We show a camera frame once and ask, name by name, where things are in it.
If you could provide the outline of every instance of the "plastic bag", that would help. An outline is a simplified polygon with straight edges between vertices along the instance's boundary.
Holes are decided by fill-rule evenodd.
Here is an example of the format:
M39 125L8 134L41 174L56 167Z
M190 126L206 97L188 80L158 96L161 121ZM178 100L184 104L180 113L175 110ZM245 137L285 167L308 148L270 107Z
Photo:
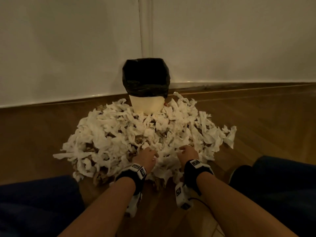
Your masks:
M161 58L127 60L123 66L123 85L136 97L168 96L169 69Z

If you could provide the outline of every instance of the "black cable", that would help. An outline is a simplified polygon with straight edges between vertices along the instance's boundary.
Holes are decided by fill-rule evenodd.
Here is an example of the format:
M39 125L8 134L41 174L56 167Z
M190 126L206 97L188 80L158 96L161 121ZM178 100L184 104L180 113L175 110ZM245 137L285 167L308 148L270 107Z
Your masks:
M211 214L213 215L213 212L212 212L211 208L210 208L203 200L200 200L200 199L195 198L195 197L188 198L188 200L197 200L197 201L201 202L202 204L204 204L204 205L209 209L209 211L210 211Z

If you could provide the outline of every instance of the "wall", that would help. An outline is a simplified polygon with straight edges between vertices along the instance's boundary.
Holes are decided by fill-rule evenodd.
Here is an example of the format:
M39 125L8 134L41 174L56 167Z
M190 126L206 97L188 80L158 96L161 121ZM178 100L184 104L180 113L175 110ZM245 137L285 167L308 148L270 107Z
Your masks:
M316 81L316 0L152 0L173 82Z
M0 106L124 93L138 0L0 0Z

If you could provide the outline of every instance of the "floor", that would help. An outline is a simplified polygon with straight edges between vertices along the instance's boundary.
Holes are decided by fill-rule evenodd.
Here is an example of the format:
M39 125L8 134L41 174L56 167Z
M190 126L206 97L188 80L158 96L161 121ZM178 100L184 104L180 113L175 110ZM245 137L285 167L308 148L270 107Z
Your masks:
M197 100L199 110L211 113L216 125L237 126L234 149L221 146L211 163L218 178L226 181L233 168L251 165L262 155L316 164L316 84L262 84L182 93ZM122 97L127 96L0 109L0 184L71 174L70 163L54 159L52 154L59 152L90 110ZM107 188L94 187L88 178L79 185L87 205ZM161 192L146 183L143 194L136 217L123 220L118 236L222 236L199 202L191 211L176 207L173 183Z

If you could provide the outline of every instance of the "white tissue paper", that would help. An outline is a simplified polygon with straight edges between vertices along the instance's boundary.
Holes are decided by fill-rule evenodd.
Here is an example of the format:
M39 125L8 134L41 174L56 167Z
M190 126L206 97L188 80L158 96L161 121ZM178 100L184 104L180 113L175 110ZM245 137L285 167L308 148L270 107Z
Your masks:
M146 179L164 179L166 185L172 177L174 183L179 183L183 176L177 158L180 146L194 146L200 161L206 163L214 160L214 152L223 142L234 147L237 128L216 127L210 114L195 108L194 99L189 101L177 92L174 95L179 98L177 102L172 99L152 115L134 113L125 104L126 99L106 105L103 111L94 109L79 121L75 133L63 144L66 153L53 157L71 161L76 170L73 177L80 181L84 176L93 177L102 167L107 168L107 176L115 176L140 149L150 147L160 157Z

